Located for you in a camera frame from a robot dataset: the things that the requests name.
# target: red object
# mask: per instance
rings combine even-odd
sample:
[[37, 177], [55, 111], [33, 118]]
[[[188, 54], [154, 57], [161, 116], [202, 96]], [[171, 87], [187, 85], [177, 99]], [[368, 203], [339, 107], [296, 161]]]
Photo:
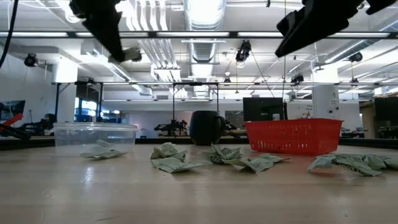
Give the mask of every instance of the red object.
[[5, 121], [3, 123], [3, 125], [10, 126], [10, 125], [14, 124], [15, 122], [21, 120], [23, 117], [24, 117], [24, 115], [22, 113], [19, 113], [19, 114], [15, 115], [13, 118], [8, 119], [7, 121]]
[[343, 121], [297, 119], [245, 122], [252, 150], [305, 156], [337, 150]]

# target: mug handle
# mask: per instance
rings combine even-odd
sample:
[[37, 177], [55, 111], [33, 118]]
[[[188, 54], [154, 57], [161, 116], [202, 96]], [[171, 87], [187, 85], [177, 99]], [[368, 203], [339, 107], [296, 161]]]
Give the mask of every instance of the mug handle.
[[219, 119], [220, 121], [221, 121], [221, 128], [220, 128], [220, 130], [215, 130], [215, 133], [214, 133], [214, 140], [215, 139], [218, 139], [219, 137], [222, 137], [222, 136], [224, 136], [224, 132], [225, 132], [225, 125], [226, 125], [226, 123], [225, 123], [225, 118], [224, 117], [222, 117], [222, 116], [220, 116], [220, 115], [216, 115], [215, 116], [215, 119]]

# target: plastic lid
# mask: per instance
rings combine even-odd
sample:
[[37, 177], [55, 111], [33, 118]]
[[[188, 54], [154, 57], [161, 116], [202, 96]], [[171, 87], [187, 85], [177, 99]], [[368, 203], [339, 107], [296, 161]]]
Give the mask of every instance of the plastic lid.
[[74, 122], [74, 123], [54, 123], [54, 130], [98, 130], [98, 131], [134, 131], [136, 125], [115, 124], [115, 123], [94, 123], [94, 122]]

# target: black mug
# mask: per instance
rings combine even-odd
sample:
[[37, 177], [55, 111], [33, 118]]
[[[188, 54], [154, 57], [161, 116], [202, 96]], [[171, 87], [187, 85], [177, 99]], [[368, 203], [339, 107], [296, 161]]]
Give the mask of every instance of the black mug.
[[225, 132], [225, 119], [217, 111], [195, 111], [191, 116], [190, 137], [197, 146], [216, 144]]

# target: table surface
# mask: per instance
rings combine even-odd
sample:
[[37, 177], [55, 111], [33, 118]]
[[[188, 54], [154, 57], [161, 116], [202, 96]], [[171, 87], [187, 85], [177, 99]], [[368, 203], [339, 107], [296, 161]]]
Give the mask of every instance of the table surface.
[[[0, 152], [1, 223], [397, 223], [398, 172], [308, 173], [312, 157], [289, 156], [259, 174], [206, 166], [172, 175], [152, 167], [152, 147], [104, 161], [56, 157], [52, 147]], [[178, 147], [188, 149], [188, 161], [208, 149]], [[245, 156], [259, 154], [241, 147]]]

